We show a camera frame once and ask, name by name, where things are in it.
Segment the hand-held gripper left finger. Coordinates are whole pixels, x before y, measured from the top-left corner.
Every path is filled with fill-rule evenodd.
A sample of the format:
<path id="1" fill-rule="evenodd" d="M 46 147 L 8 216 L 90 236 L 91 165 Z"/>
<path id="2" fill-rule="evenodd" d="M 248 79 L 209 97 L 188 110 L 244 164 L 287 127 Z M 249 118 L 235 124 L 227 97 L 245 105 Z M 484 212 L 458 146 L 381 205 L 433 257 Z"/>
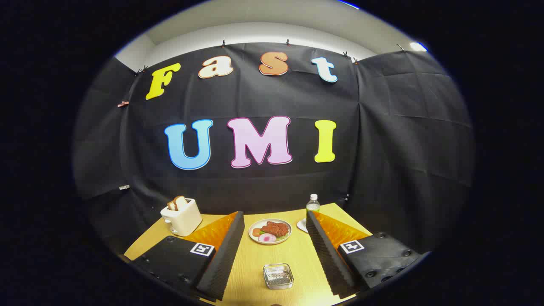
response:
<path id="1" fill-rule="evenodd" d="M 243 212 L 233 212 L 185 238 L 163 238 L 130 264 L 177 294 L 222 300 L 244 228 Z"/>

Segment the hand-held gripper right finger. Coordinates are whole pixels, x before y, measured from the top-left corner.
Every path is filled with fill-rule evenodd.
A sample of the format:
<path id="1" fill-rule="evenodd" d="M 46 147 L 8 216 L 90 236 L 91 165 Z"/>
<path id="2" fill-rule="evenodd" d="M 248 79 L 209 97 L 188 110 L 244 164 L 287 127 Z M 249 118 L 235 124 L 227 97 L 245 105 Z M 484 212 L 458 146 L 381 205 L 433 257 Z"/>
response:
<path id="1" fill-rule="evenodd" d="M 429 255 L 385 232 L 369 235 L 317 211 L 307 211 L 306 228 L 329 287 L 340 298 L 373 294 Z"/>

